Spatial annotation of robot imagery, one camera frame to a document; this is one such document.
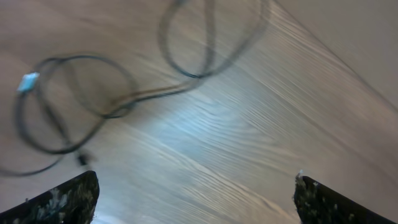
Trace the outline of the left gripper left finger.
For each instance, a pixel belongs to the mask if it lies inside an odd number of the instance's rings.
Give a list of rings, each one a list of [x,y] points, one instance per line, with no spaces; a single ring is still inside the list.
[[[89,224],[100,186],[96,172],[86,171],[1,213],[2,224]]]

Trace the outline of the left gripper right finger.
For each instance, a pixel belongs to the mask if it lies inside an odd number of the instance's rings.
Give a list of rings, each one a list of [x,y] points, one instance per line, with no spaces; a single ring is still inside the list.
[[[301,174],[293,201],[302,224],[396,224]]]

